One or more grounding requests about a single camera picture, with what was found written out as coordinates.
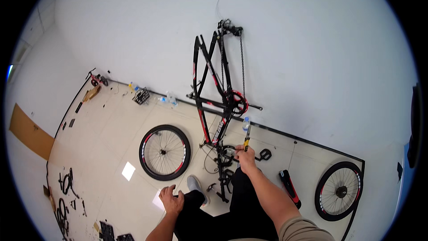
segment black pants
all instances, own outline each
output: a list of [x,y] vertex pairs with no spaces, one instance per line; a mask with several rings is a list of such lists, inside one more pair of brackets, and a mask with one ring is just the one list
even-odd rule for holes
[[275,226],[260,205],[248,176],[238,168],[232,176],[233,194],[229,212],[213,217],[200,209],[204,195],[185,194],[185,204],[175,223],[178,240],[231,240],[260,238],[277,240]]

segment bicycle wheel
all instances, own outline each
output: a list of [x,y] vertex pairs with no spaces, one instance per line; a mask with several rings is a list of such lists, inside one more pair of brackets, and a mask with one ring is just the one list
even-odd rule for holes
[[190,163],[190,144],[178,128],[160,125],[149,130],[140,144],[140,163],[153,179],[169,181],[179,177]]
[[315,208],[327,221],[348,216],[362,193],[361,170],[351,162],[339,162],[321,177],[315,190]]

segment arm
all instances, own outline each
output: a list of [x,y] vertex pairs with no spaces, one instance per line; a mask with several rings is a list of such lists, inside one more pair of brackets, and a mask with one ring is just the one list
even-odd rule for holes
[[171,241],[173,239],[175,222],[185,203],[184,194],[179,191],[179,196],[173,196],[175,185],[165,187],[160,191],[159,198],[167,214],[162,221],[147,236],[146,241]]
[[286,221],[301,216],[299,210],[286,192],[274,185],[257,169],[254,150],[251,147],[248,147],[247,152],[243,151],[243,145],[238,145],[235,149],[242,172],[251,180],[261,207],[274,222],[276,232],[279,234],[281,226]]

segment wheel hub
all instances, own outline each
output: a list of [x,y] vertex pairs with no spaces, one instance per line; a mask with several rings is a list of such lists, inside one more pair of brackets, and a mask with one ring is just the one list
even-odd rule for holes
[[339,198],[344,198],[346,196],[346,194],[348,193],[348,189],[346,188],[346,186],[340,186],[339,188],[337,188],[336,190],[336,195]]

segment hand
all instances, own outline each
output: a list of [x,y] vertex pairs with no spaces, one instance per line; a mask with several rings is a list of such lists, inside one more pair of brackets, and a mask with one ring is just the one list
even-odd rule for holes
[[159,198],[161,199],[167,214],[179,215],[185,204],[185,195],[179,191],[179,196],[173,196],[175,185],[165,187],[160,191]]
[[235,158],[239,160],[242,172],[248,175],[249,172],[257,169],[254,159],[255,152],[251,147],[248,147],[246,152],[243,149],[244,145],[238,145],[235,147]]

